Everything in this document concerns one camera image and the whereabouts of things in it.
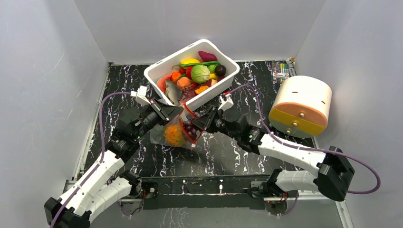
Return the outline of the dark toy grapes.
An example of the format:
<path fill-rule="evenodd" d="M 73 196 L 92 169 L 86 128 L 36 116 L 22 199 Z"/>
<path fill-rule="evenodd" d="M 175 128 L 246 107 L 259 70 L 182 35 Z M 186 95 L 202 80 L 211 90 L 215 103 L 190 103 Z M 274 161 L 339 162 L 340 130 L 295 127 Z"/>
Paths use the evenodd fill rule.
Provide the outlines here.
<path fill-rule="evenodd" d="M 182 126 L 183 132 L 189 140 L 196 142 L 199 139 L 202 132 L 197 126 L 192 124 L 190 120 L 183 121 Z"/>

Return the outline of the clear zip top bag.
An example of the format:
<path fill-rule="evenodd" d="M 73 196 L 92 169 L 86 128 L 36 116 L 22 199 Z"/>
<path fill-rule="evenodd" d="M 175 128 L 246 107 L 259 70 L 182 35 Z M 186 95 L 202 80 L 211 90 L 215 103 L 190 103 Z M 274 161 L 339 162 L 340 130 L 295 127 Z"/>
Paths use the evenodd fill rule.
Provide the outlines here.
<path fill-rule="evenodd" d="M 191 111 L 186 105 L 184 109 L 168 124 L 157 125 L 150 131 L 152 144 L 177 148 L 193 149 L 202 135 L 202 130 L 192 124 L 192 120 L 200 117 L 198 112 Z"/>

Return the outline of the orange toy pineapple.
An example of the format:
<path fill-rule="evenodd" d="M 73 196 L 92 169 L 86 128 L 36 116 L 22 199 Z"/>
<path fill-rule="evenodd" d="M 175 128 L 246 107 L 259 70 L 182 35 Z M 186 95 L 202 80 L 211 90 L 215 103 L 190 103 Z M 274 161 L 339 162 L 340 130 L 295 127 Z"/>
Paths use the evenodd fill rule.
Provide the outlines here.
<path fill-rule="evenodd" d="M 172 147 L 183 147 L 186 144 L 179 125 L 167 126 L 164 131 L 164 138 L 167 144 Z"/>

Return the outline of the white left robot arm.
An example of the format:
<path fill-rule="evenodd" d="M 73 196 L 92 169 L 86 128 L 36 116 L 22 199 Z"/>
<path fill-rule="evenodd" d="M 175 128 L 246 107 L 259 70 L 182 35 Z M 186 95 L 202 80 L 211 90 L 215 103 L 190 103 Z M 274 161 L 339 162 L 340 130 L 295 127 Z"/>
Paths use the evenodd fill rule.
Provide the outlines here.
<path fill-rule="evenodd" d="M 52 228 L 88 228 L 94 219 L 121 198 L 138 197 L 142 192 L 140 178 L 125 171 L 110 184 L 108 180 L 121 169 L 140 147 L 140 139 L 155 126 L 163 126 L 183 108 L 151 100 L 142 110 L 124 109 L 106 144 L 91 168 L 58 198 L 45 205 L 47 222 Z"/>

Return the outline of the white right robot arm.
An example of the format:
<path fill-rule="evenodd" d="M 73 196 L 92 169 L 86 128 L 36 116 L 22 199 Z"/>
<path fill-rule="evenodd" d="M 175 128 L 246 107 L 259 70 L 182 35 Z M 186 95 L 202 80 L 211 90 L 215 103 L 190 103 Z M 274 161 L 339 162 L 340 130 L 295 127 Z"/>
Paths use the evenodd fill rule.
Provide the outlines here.
<path fill-rule="evenodd" d="M 209 133 L 220 132 L 234 139 L 246 152 L 294 164 L 300 171 L 276 169 L 266 183 L 268 192 L 279 197 L 292 190 L 318 191 L 334 201 L 344 201 L 355 170 L 343 153 L 318 152 L 314 148 L 283 141 L 263 127 L 249 124 L 238 111 L 211 108 L 191 123 Z"/>

